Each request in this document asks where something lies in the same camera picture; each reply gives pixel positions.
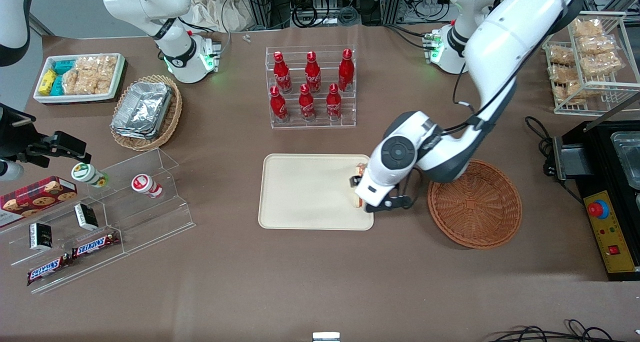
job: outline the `red emergency stop button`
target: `red emergency stop button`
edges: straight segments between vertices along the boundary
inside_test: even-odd
[[[609,206],[603,200],[595,200],[589,203],[587,206],[587,212],[589,216],[593,216],[597,219],[606,219],[609,216]]]
[[[620,254],[620,248],[617,245],[609,246],[608,254]]]

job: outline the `yellow control panel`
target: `yellow control panel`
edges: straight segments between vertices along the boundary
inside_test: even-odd
[[[636,265],[620,230],[607,191],[596,193],[583,200],[606,271],[610,274],[634,272]]]

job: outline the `woven bread basket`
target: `woven bread basket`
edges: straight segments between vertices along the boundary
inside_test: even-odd
[[[515,185],[493,165],[472,159],[451,183],[431,182],[427,203],[436,225],[472,249],[493,249],[515,236],[522,202]]]
[[[118,103],[113,112],[113,116],[118,113],[122,105],[122,101],[125,96],[129,92],[130,88],[137,82],[150,82],[150,83],[159,83],[162,82],[167,86],[170,86],[171,91],[171,100],[169,101],[170,105],[167,108],[166,114],[164,115],[164,120],[162,121],[162,127],[160,128],[160,135],[155,139],[141,139],[141,138],[132,138],[125,137],[124,135],[117,134],[114,130],[111,130],[111,134],[116,142],[124,147],[130,148],[134,151],[144,152],[150,151],[155,148],[159,148],[169,141],[171,135],[174,134],[176,127],[178,127],[178,120],[180,119],[180,114],[183,111],[183,98],[180,96],[180,91],[178,90],[178,86],[176,83],[171,80],[171,78],[165,77],[164,75],[149,75],[146,77],[142,77],[138,79],[136,82],[133,82],[126,90],[122,93],[120,98],[118,99]]]

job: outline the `beige tray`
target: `beige tray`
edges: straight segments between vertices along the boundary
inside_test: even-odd
[[[373,213],[354,207],[349,178],[362,154],[274,153],[264,159],[258,222],[268,229],[366,231]]]

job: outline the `table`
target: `table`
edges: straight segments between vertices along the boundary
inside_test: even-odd
[[[423,25],[417,30],[429,31]],[[25,271],[0,257],[4,341],[309,341],[339,331],[345,342],[481,341],[535,324],[565,331],[563,319],[599,326],[617,339],[640,328],[640,287],[606,275],[583,206],[542,174],[538,137],[523,118],[553,135],[582,121],[556,116],[537,53],[518,76],[518,91],[475,157],[514,182],[522,226],[505,246],[469,250],[432,221],[421,196],[411,210],[375,215],[365,232],[266,230],[258,225],[263,159],[270,153],[369,155],[398,114],[422,110],[441,126],[469,114],[453,105],[456,76],[425,65],[418,48],[381,27],[286,29],[232,37],[220,72],[178,84],[184,108],[163,149],[179,164],[176,185],[198,225],[42,296],[25,288]],[[216,36],[225,40],[225,36]],[[44,37],[44,55],[122,53],[125,85],[167,74],[148,37]],[[272,130],[265,92],[265,48],[356,44],[358,125]],[[457,98],[478,95],[468,75]],[[108,124],[113,103],[47,107],[30,100],[41,133],[64,130],[87,141],[105,168],[135,155],[118,146]],[[21,181],[66,176],[75,162],[26,166]]]

